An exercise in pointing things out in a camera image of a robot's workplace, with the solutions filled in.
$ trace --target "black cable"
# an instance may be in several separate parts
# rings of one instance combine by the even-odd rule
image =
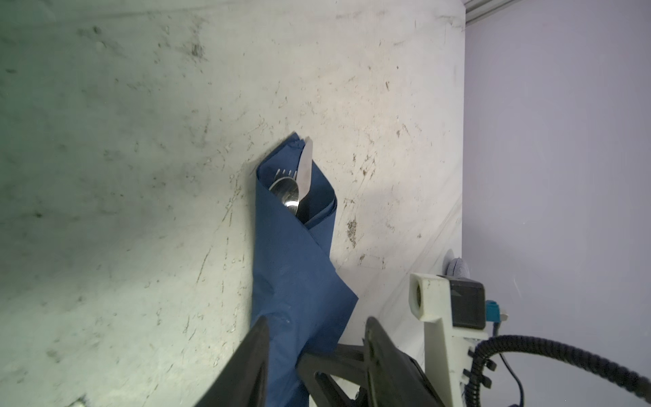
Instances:
[[[499,326],[501,325],[501,322],[494,322],[493,323],[493,337],[496,337],[499,335]],[[520,390],[520,404],[518,405],[519,407],[524,407],[525,406],[525,389],[522,387],[522,382],[520,382],[520,379],[516,375],[516,373],[511,369],[511,366],[508,364],[506,361],[506,358],[504,357],[503,354],[499,354],[499,357],[502,359],[502,362],[504,363],[504,366],[506,366],[506,369],[508,369],[508,372],[513,376],[513,378],[516,380],[516,383],[518,384],[518,389]]]
[[[504,352],[522,352],[546,356],[547,358],[569,363],[605,378],[651,404],[651,382],[649,382],[649,379],[617,363],[574,346],[550,341],[549,339],[500,335],[481,342],[475,348],[469,383],[465,387],[465,403],[467,407],[481,406],[479,391],[481,383],[484,381],[482,373],[484,366],[493,355]]]

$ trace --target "silverware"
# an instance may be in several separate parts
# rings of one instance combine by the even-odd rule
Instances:
[[[285,174],[285,170],[281,172],[279,169],[276,171],[276,177],[273,184],[269,187],[271,193],[276,195],[276,197],[281,200],[281,203],[285,205],[293,215],[296,215],[296,211],[298,210],[299,188],[295,179],[296,173],[297,172],[294,171],[294,175],[292,176],[292,170],[289,170],[289,172]]]
[[[310,192],[310,183],[312,182],[312,139],[305,138],[305,147],[301,153],[301,159],[298,161],[298,170],[295,173],[296,184],[298,184],[298,202],[303,200]]]

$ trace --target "napkin fold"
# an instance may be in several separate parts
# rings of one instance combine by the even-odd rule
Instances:
[[[308,405],[298,358],[334,351],[357,303],[330,262],[337,197],[321,170],[312,163],[305,224],[269,191],[278,169],[298,168],[304,146],[293,133],[256,171],[251,321],[265,316],[270,329],[267,407]]]

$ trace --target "purple-gray wall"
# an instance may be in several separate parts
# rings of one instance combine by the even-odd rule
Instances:
[[[651,376],[651,1],[523,0],[467,28],[463,253],[510,315]],[[643,406],[510,354],[527,406]],[[486,406],[518,402],[504,367]]]

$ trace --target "knife blade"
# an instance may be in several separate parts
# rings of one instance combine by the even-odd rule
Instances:
[[[312,183],[312,139],[305,138],[305,147],[298,161],[298,170],[296,170],[296,184],[298,184],[298,202],[310,192]]]

